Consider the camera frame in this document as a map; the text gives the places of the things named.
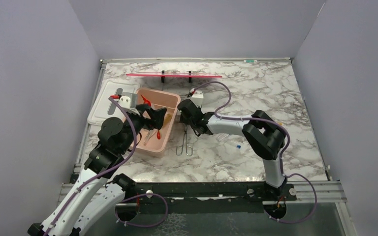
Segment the bristle tube brush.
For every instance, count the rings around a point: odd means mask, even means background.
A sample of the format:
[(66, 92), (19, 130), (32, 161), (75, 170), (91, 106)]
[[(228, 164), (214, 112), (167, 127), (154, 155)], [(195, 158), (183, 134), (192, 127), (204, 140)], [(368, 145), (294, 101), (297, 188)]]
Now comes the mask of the bristle tube brush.
[(172, 121), (172, 118), (173, 118), (173, 114), (172, 113), (167, 113), (165, 118), (164, 118), (164, 125), (167, 126), (171, 123)]

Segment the wash bottle red cap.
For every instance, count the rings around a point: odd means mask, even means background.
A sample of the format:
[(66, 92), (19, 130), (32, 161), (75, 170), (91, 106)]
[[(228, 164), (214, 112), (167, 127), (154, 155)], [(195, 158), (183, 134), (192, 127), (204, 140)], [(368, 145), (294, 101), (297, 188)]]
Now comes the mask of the wash bottle red cap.
[(141, 95), (141, 98), (143, 99), (143, 104), (144, 105), (147, 105), (150, 108), (152, 107), (151, 102), (145, 96)]

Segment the metal tweezers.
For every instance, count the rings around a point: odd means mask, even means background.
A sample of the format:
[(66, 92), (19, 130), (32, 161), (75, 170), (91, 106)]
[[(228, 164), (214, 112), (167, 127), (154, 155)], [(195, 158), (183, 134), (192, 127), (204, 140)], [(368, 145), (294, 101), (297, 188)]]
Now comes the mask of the metal tweezers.
[(154, 135), (154, 133), (155, 133), (154, 130), (150, 130), (150, 131), (147, 133), (147, 135), (146, 135), (146, 137), (145, 137), (145, 139), (144, 139), (144, 143), (143, 143), (144, 146), (147, 145), (149, 139)]

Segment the metal crucible tongs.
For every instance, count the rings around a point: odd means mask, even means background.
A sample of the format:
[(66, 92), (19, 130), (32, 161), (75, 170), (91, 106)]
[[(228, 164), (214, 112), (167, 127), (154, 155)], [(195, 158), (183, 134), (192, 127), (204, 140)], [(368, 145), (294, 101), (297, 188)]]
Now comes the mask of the metal crucible tongs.
[(188, 145), (188, 125), (184, 125), (182, 143), (176, 146), (175, 154), (181, 156), (185, 152), (186, 156), (193, 155), (193, 147)]

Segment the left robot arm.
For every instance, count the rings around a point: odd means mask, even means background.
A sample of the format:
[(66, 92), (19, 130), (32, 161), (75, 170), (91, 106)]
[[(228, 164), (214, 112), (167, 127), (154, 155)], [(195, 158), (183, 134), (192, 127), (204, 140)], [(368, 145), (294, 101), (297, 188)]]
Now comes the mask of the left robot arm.
[(126, 119), (112, 117), (102, 123), (99, 141), (76, 183), (47, 219), (29, 227), (29, 235), (83, 236), (116, 203), (134, 198), (135, 182), (124, 174), (115, 176), (104, 193), (96, 198), (94, 195), (128, 161), (129, 158), (123, 155), (133, 155), (137, 135), (142, 129), (162, 128), (167, 109), (154, 110), (147, 104), (140, 104), (134, 110), (123, 107), (120, 110)]

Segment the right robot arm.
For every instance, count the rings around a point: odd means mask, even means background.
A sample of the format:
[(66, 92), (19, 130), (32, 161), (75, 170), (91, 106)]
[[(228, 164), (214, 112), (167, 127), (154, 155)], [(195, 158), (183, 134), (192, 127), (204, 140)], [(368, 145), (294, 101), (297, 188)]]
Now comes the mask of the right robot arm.
[(177, 108), (183, 123), (189, 125), (196, 136), (228, 134), (244, 137), (255, 154), (263, 160), (265, 196), (276, 200), (284, 194), (287, 177), (283, 171), (282, 155), (291, 141), (284, 127), (262, 110), (257, 110), (250, 116), (203, 113), (189, 99), (182, 101)]

